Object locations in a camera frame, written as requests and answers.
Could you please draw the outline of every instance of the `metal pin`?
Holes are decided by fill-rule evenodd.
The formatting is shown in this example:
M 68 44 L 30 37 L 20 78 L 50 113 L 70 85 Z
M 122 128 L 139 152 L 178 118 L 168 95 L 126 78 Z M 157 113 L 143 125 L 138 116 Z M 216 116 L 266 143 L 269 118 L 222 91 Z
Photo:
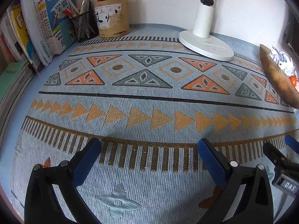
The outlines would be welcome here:
M 39 168 L 40 168 L 40 164 L 35 164 L 33 167 L 34 170 L 38 170 Z
M 236 161 L 231 161 L 230 164 L 231 164 L 232 167 L 237 167 L 238 166 L 238 163 Z
M 265 167 L 264 167 L 264 165 L 263 165 L 263 164 L 259 164 L 259 166 L 258 166 L 258 167 L 259 167 L 259 169 L 260 169 L 260 170 L 264 170 L 264 169 L 265 169 Z
M 63 161 L 60 163 L 60 166 L 62 166 L 62 167 L 65 167 L 66 165 L 68 165 L 68 161 L 67 161 L 67 160 L 63 160 Z

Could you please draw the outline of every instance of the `blue rug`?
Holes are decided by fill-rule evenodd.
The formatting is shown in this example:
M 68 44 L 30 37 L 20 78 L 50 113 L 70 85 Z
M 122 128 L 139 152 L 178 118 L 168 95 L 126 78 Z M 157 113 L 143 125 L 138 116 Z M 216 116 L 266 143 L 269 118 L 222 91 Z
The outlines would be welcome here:
M 287 134 L 299 140 L 293 109 L 265 76 L 259 48 L 215 35 L 235 52 L 230 62 L 215 61 L 185 48 L 180 31 L 134 26 L 125 37 L 82 43 L 60 64 L 15 149 L 10 187 L 21 215 L 34 164 L 56 166 L 92 137 L 103 141 L 102 153 L 77 189 L 105 224 L 197 223 L 221 192 L 198 158 L 204 137 L 229 160 L 264 164 L 270 181 L 263 142 L 298 161 L 284 142 Z M 276 213 L 282 192 L 272 192 Z

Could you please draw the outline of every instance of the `green notebook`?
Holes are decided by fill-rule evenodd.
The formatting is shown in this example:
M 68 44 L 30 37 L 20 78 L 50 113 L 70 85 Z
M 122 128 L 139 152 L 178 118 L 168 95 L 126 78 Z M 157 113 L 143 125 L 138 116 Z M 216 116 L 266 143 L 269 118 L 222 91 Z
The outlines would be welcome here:
M 11 62 L 8 64 L 8 67 L 0 75 L 0 101 L 3 99 L 10 85 L 14 83 L 27 65 L 27 60 L 22 62 Z

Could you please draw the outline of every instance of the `cardboard pen cup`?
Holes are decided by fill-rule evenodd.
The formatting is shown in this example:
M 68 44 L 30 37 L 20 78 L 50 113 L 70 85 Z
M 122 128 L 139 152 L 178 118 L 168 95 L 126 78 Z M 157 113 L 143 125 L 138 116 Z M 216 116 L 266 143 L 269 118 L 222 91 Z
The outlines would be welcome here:
M 128 0 L 96 2 L 95 18 L 102 38 L 117 38 L 127 35 L 130 31 Z

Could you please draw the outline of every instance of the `black stripe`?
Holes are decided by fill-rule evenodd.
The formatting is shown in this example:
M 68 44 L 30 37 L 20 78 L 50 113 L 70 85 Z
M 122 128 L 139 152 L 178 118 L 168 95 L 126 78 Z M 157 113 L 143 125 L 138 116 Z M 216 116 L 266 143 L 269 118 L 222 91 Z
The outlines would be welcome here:
M 169 101 L 169 102 L 185 102 L 185 103 L 196 103 L 196 104 L 206 104 L 206 105 L 222 105 L 222 106 L 232 106 L 239 108 L 250 108 L 257 110 L 267 110 L 267 111 L 276 111 L 276 112 L 284 112 L 291 113 L 285 110 L 277 110 L 270 109 L 252 105 L 240 105 L 233 103 L 225 103 L 225 102 L 214 102 L 214 101 L 206 101 L 206 100 L 197 100 L 197 99 L 178 99 L 178 98 L 164 98 L 164 97 L 151 97 L 151 96 L 136 96 L 136 95 L 120 95 L 120 94 L 101 94 L 101 93 L 65 93 L 65 92 L 38 92 L 40 94 L 51 94 L 51 95 L 72 95 L 72 96 L 87 96 L 87 97 L 100 97 L 100 98 L 121 98 L 121 99 L 142 99 L 142 100 L 158 100 L 158 101 Z
M 70 57 L 71 56 L 79 56 L 79 55 L 87 55 L 87 54 L 94 54 L 94 53 L 104 53 L 104 52 L 115 52 L 115 51 L 157 51 L 157 52 L 166 52 L 166 53 L 178 53 L 178 54 L 185 54 L 185 55 L 193 55 L 193 56 L 200 56 L 201 58 L 207 58 L 203 55 L 196 55 L 196 54 L 190 54 L 190 53 L 186 53 L 186 52 L 178 52 L 178 51 L 165 51 L 165 50 L 151 50 L 151 49 L 122 49 L 122 50 L 106 50 L 106 51 L 96 51 L 96 52 L 87 52 L 87 53 L 82 53 L 82 54 L 76 54 L 76 55 L 69 55 Z M 254 70 L 251 70 L 250 68 L 247 68 L 247 67 L 243 67 L 243 66 L 240 66 L 240 65 L 237 65 L 235 63 L 232 63 L 232 62 L 229 62 L 229 61 L 225 61 L 225 63 L 229 63 L 229 64 L 232 64 L 234 66 L 238 66 L 238 67 L 241 67 L 241 68 L 244 68 L 246 70 L 249 70 L 249 71 L 253 71 L 254 73 L 257 73 L 257 74 L 260 74 L 261 76 L 265 77 L 264 74 L 261 74 L 257 71 L 254 71 Z

